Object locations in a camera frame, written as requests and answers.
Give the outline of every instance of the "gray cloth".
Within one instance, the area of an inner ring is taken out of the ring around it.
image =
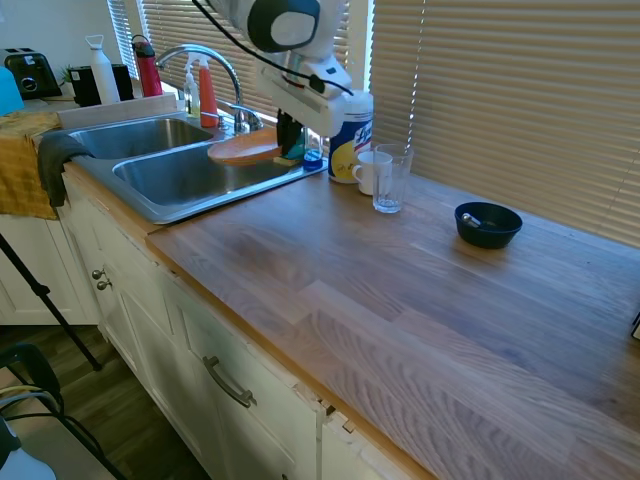
[[[63,165],[76,155],[93,157],[87,148],[64,133],[45,135],[38,147],[38,174],[52,207],[64,205],[66,190],[62,181]]]

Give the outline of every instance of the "window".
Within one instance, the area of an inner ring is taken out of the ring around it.
[[[131,28],[129,27],[129,17],[125,8],[125,0],[107,0],[109,13],[111,13],[111,21],[113,29],[116,33],[118,41],[118,49],[120,50],[120,58],[129,69],[129,75],[138,78],[138,69],[136,61],[131,49]]]
[[[413,171],[640,246],[640,4],[376,0],[374,139]]]
[[[253,57],[231,44],[198,11],[191,0],[139,0],[139,2],[147,32],[157,54],[182,43],[197,43],[216,50],[233,65],[238,74],[245,105],[261,113],[270,116],[275,115],[271,100],[262,96],[256,87]],[[243,39],[242,34],[235,30],[229,22],[216,13],[213,13],[213,16],[238,40],[255,49]],[[342,19],[341,28],[336,35],[336,56],[343,62],[346,62],[349,50],[348,19],[347,9]],[[170,85],[182,88],[186,62],[186,55],[171,59],[165,70],[160,72],[162,80]],[[214,79],[216,95],[222,100],[235,103],[235,93],[228,74],[212,59],[209,59],[209,67]]]

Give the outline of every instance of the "drinking glass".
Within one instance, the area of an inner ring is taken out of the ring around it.
[[[382,213],[399,212],[409,180],[413,150],[406,145],[378,145],[373,157],[373,207]]]

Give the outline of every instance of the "yellow towel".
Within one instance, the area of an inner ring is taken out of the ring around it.
[[[58,128],[57,113],[0,117],[0,214],[57,219],[40,185],[35,137]]]

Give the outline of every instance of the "orange soap bottle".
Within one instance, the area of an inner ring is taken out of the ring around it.
[[[209,72],[209,64],[207,57],[204,55],[199,60],[200,68],[198,69],[198,78],[200,79],[200,125],[202,127],[217,127],[220,119],[218,115],[218,102],[216,101],[216,92],[213,89],[213,81],[211,80],[211,72]]]

